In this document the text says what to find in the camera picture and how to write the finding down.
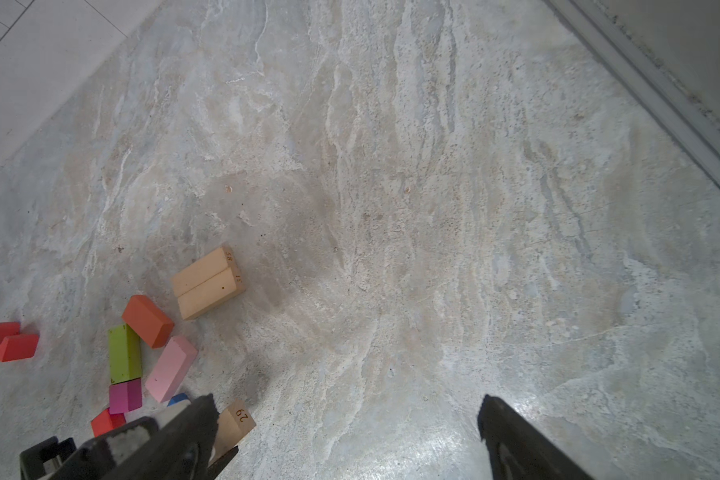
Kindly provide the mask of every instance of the pink block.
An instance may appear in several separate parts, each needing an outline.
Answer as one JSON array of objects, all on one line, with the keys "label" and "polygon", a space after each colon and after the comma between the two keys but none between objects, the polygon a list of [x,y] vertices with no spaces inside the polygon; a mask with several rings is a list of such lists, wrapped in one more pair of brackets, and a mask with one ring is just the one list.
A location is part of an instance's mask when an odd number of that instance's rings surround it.
[{"label": "pink block", "polygon": [[110,385],[110,413],[125,413],[141,408],[141,379]]},{"label": "pink block", "polygon": [[197,357],[197,350],[183,336],[171,337],[163,350],[157,365],[152,370],[150,378],[146,380],[146,389],[150,391],[155,400],[164,402],[170,400],[179,389],[184,375]]}]

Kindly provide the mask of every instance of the white tile floor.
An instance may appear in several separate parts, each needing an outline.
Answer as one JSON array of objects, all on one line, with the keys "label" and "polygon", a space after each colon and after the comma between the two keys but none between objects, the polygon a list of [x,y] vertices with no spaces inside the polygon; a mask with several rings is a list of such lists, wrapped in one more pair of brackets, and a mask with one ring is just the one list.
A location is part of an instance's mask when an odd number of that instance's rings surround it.
[{"label": "white tile floor", "polygon": [[0,0],[0,167],[160,2]]}]

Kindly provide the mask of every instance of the red u-shaped block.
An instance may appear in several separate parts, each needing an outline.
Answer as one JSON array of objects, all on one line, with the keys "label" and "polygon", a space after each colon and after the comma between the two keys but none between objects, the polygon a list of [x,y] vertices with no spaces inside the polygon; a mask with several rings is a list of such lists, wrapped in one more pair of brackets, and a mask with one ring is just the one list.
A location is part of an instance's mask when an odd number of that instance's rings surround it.
[{"label": "red u-shaped block", "polygon": [[28,359],[38,348],[39,335],[21,335],[19,322],[0,323],[0,361]]}]

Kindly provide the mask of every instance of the marble floor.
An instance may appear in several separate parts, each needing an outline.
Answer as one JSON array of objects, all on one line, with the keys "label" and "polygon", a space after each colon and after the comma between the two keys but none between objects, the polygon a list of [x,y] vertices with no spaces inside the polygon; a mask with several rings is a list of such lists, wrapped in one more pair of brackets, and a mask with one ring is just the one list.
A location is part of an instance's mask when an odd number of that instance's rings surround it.
[{"label": "marble floor", "polygon": [[223,478],[489,478],[486,393],[598,479],[720,478],[720,191],[540,0],[165,0],[0,170],[0,479],[223,241],[248,291],[174,330],[258,422]]}]

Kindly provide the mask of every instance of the lime green rectangular block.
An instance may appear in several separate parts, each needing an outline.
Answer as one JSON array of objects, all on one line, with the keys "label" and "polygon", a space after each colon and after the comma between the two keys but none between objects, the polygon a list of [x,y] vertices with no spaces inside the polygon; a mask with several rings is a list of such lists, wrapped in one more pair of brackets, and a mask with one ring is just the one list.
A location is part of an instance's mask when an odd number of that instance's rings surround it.
[{"label": "lime green rectangular block", "polygon": [[141,378],[141,340],[134,329],[126,324],[110,329],[109,342],[112,383]]}]

